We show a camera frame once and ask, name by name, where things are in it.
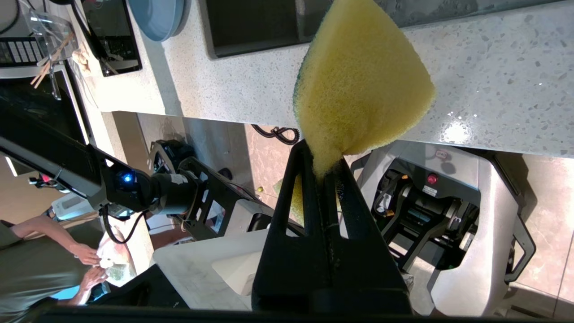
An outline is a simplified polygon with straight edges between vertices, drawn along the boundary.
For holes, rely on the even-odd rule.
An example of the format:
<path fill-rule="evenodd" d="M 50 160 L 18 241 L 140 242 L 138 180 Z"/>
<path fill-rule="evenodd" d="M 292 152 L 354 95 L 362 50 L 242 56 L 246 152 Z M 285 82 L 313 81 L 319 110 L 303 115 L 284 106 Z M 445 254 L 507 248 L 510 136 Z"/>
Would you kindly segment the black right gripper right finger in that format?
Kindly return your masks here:
<path fill-rule="evenodd" d="M 345 160 L 322 182 L 328 282 L 321 311 L 410 314 L 408 288 Z"/>

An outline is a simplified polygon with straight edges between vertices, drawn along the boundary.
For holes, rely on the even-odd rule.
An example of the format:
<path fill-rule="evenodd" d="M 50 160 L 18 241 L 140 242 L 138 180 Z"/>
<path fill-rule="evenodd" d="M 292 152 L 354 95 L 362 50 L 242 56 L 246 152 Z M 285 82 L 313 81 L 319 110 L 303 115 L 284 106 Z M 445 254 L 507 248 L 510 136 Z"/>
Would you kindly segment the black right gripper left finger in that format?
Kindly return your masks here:
<path fill-rule="evenodd" d="M 296 180 L 303 194 L 304 233 L 287 235 Z M 254 310 L 309 312 L 318 290 L 331 274 L 326 225 L 329 207 L 324 187 L 313 172 L 313 156 L 305 140 L 290 152 L 278 201 L 252 286 Z"/>

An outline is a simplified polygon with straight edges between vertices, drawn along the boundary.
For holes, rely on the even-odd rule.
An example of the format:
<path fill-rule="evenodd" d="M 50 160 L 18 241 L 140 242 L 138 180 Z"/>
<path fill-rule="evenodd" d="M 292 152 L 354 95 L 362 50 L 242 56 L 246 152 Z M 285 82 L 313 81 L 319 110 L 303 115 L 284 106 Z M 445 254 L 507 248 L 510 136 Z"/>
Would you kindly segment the person's right hand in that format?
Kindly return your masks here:
<path fill-rule="evenodd" d="M 100 266 L 90 268 L 80 284 L 81 292 L 90 292 L 96 285 L 102 284 L 107 279 L 106 270 Z"/>

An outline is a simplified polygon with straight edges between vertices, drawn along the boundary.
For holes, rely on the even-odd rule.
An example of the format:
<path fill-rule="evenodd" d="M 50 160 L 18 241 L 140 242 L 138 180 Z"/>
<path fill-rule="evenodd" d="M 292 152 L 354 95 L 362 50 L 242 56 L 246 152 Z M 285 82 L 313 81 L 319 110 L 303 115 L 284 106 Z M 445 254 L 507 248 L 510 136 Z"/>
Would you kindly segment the person's left hand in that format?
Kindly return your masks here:
<path fill-rule="evenodd" d="M 97 255 L 97 250 L 86 244 L 74 243 L 70 246 L 70 252 L 84 265 L 99 266 L 101 259 Z"/>

